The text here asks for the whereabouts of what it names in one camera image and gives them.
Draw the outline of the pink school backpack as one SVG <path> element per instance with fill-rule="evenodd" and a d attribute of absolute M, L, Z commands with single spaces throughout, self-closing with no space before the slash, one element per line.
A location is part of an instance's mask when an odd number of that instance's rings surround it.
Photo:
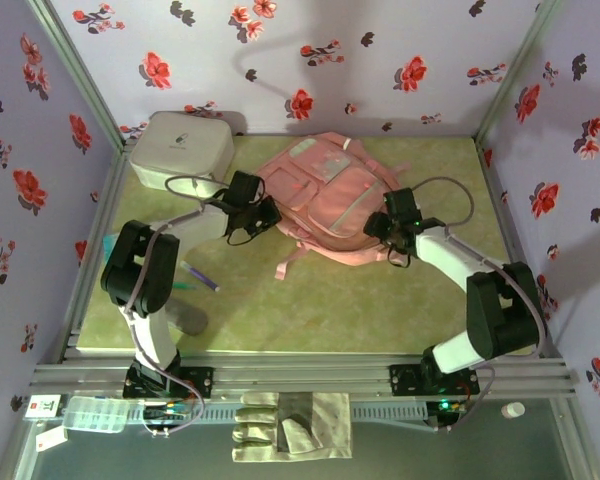
<path fill-rule="evenodd" d="M 363 232 L 369 217 L 386 211 L 384 195 L 401 188 L 403 162 L 389 167 L 361 141 L 334 132 L 297 139 L 257 170 L 281 214 L 279 231 L 297 250 L 280 262 L 283 280 L 291 264 L 313 251 L 347 266 L 388 259 L 404 262 L 380 240 Z"/>

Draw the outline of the purple pen with clear cap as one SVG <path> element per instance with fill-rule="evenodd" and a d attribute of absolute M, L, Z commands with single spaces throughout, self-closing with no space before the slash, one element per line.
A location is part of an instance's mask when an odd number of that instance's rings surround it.
<path fill-rule="evenodd" d="M 187 273 L 189 273 L 190 275 L 192 275 L 193 277 L 198 279 L 200 282 L 202 282 L 204 285 L 206 285 L 212 291 L 218 292 L 220 290 L 220 286 L 217 283 L 215 283 L 211 278 L 209 278 L 207 275 L 205 275 L 198 269 L 191 266 L 188 262 L 181 261 L 180 267 L 183 270 L 185 270 Z"/>

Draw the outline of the white zippered storage case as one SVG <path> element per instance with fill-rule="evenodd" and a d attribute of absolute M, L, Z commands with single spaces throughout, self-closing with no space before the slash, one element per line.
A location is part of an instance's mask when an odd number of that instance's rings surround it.
<path fill-rule="evenodd" d="M 156 112 L 131 150 L 130 165 L 151 189 L 207 198 L 220 189 L 234 156 L 230 126 L 223 120 Z"/>

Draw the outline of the small circuit board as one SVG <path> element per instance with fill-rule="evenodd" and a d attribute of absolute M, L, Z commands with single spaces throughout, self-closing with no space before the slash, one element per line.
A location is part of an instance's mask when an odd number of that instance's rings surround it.
<path fill-rule="evenodd" d="M 184 422 L 191 418 L 193 407 L 190 403 L 167 402 L 147 403 L 143 407 L 142 419 L 145 422 Z"/>
<path fill-rule="evenodd" d="M 436 432 L 450 433 L 467 414 L 466 404 L 453 400 L 427 402 L 425 423 Z"/>

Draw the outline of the beige work glove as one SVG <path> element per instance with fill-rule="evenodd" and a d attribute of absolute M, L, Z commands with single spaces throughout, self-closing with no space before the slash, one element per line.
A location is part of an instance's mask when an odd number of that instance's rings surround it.
<path fill-rule="evenodd" d="M 247 392 L 234 420 L 232 460 L 236 463 L 353 457 L 346 393 Z"/>

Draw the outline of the clear plastic organiser box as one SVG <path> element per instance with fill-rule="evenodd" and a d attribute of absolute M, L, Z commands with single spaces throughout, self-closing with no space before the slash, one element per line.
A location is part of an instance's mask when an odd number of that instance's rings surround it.
<path fill-rule="evenodd" d="M 125 400 L 74 396 L 64 410 L 62 425 L 73 431 L 117 434 L 124 430 L 129 411 Z"/>

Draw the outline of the white red printed card box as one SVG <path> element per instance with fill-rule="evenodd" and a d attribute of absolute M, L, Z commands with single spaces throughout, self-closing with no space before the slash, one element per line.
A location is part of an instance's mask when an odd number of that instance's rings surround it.
<path fill-rule="evenodd" d="M 62 400 L 61 394 L 35 394 L 29 399 L 27 419 L 55 418 Z"/>

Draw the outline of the white paper tag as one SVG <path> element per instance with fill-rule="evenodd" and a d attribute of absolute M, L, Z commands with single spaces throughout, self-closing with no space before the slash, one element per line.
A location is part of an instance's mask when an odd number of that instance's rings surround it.
<path fill-rule="evenodd" d="M 67 441 L 67 430 L 63 426 L 57 426 L 36 435 L 35 449 L 37 453 L 41 453 Z"/>

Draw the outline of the aluminium side rail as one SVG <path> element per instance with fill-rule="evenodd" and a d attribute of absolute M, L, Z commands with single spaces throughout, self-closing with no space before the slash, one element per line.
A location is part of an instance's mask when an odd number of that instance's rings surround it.
<path fill-rule="evenodd" d="M 111 160 L 63 325 L 54 343 L 52 353 L 54 364 L 64 362 L 67 352 L 75 349 L 77 338 L 81 333 L 91 294 L 94 285 L 98 282 L 98 272 L 103 259 L 102 240 L 108 233 L 115 216 L 132 148 L 131 143 L 125 144 Z"/>
<path fill-rule="evenodd" d="M 551 232 L 546 232 L 546 239 L 539 244 L 532 242 L 541 237 L 540 227 L 546 227 L 542 221 L 532 220 L 518 229 L 515 222 L 513 198 L 510 191 L 503 187 L 494 167 L 487 166 L 486 154 L 489 148 L 477 143 L 476 151 L 483 163 L 486 184 L 488 186 L 496 217 L 499 222 L 506 257 L 511 261 L 523 261 L 532 270 L 535 295 L 540 303 L 539 313 L 544 322 L 545 343 L 542 355 L 551 358 L 562 358 L 559 341 L 567 320 L 566 306 L 569 303 L 566 280 L 570 267 L 564 263 L 569 260 L 569 251 L 565 245 L 556 242 Z"/>

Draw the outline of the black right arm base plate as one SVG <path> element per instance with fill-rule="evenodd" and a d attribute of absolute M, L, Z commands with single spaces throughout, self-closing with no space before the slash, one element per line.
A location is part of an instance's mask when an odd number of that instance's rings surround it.
<path fill-rule="evenodd" d="M 473 396 L 480 393 L 475 370 L 439 374 L 426 372 L 420 364 L 396 364 L 388 370 L 393 396 Z"/>

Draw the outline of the long aluminium base rail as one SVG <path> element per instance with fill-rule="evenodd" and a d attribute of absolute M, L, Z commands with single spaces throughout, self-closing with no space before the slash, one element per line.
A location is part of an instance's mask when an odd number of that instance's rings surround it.
<path fill-rule="evenodd" d="M 421 398 L 495 399 L 570 398 L 575 394 L 571 371 L 561 359 L 500 359 L 491 368 L 475 367 L 480 393 L 473 396 L 393 396 L 389 370 L 396 364 L 419 364 L 413 355 L 385 354 L 236 354 L 209 353 L 183 358 L 185 367 L 211 367 L 210 400 L 235 402 L 248 391 L 342 392 L 354 401 L 398 401 Z"/>

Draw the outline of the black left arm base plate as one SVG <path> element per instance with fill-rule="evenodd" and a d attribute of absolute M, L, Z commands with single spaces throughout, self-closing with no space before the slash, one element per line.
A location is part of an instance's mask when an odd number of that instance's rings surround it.
<path fill-rule="evenodd" d="M 173 371 L 182 382 L 198 390 L 204 399 L 211 397 L 214 369 L 211 367 L 178 367 Z M 189 388 L 163 374 L 133 363 L 127 370 L 122 389 L 124 399 L 187 399 L 195 395 Z"/>

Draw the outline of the aluminium corner post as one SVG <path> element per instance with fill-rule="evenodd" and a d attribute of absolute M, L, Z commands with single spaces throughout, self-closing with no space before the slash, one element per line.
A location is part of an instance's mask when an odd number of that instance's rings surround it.
<path fill-rule="evenodd" d="M 476 147 L 481 147 L 488 137 L 489 131 L 495 125 L 498 116 L 500 115 L 500 110 L 503 108 L 507 96 L 513 90 L 517 79 L 527 68 L 527 64 L 530 62 L 531 57 L 536 54 L 542 37 L 550 28 L 553 17 L 561 9 L 565 1 L 566 0 L 538 0 L 538 7 L 534 19 L 508 67 L 508 73 L 498 87 L 496 95 L 489 104 L 479 127 L 472 135 Z"/>
<path fill-rule="evenodd" d="M 118 152 L 122 152 L 126 141 L 119 132 L 114 116 L 51 0 L 25 0 L 25 2 L 45 31 L 82 97 L 89 105 L 99 127 L 105 132 L 113 147 Z"/>

